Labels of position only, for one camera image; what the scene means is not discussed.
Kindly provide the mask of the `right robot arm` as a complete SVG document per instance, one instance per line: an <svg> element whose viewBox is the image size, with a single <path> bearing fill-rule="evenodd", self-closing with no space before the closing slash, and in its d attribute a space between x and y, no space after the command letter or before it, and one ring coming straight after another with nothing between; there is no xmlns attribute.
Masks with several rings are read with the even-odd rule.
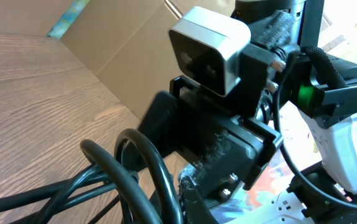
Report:
<svg viewBox="0 0 357 224"><path fill-rule="evenodd" d="M289 186L235 223L357 223L357 64L318 47L322 1L195 6L170 29L181 76L156 94L115 158L149 169L149 201L123 203L164 223L216 223L280 152Z"/></svg>

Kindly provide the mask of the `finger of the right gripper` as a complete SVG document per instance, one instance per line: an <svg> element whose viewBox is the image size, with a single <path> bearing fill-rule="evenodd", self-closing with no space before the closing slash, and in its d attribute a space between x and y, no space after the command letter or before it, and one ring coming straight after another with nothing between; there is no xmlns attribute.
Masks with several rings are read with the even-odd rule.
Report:
<svg viewBox="0 0 357 224"><path fill-rule="evenodd" d="M195 170L190 175L206 205L227 202L238 187L250 189L262 172L258 159L264 144L251 136L251 143L223 131L203 139L197 149L203 149Z"/></svg>
<svg viewBox="0 0 357 224"><path fill-rule="evenodd" d="M171 136L177 121L177 99L167 91L158 92L145 113L138 131L144 134L156 147L162 158L171 154ZM141 171L146 168L140 152L129 143L123 151L123 166L128 170Z"/></svg>

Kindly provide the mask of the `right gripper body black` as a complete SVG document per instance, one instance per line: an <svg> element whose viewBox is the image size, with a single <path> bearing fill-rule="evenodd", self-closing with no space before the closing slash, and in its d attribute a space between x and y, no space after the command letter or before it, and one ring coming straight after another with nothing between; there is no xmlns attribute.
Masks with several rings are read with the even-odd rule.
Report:
<svg viewBox="0 0 357 224"><path fill-rule="evenodd" d="M263 172L283 142L282 135L268 125L274 107L267 83L282 78L286 61L294 52L300 52L298 45L271 49L247 45L239 55L240 81L226 96L213 93L184 74L174 80L171 90L179 100L184 145L201 158L203 149L197 146L215 134L226 131L248 143L254 136L264 144L257 160Z"/></svg>

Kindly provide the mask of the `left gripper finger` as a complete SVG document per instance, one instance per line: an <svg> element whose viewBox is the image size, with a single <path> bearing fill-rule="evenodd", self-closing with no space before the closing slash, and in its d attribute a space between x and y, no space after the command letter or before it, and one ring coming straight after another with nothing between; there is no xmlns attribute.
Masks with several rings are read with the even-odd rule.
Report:
<svg viewBox="0 0 357 224"><path fill-rule="evenodd" d="M189 176L180 181L179 200L186 224L218 224Z"/></svg>

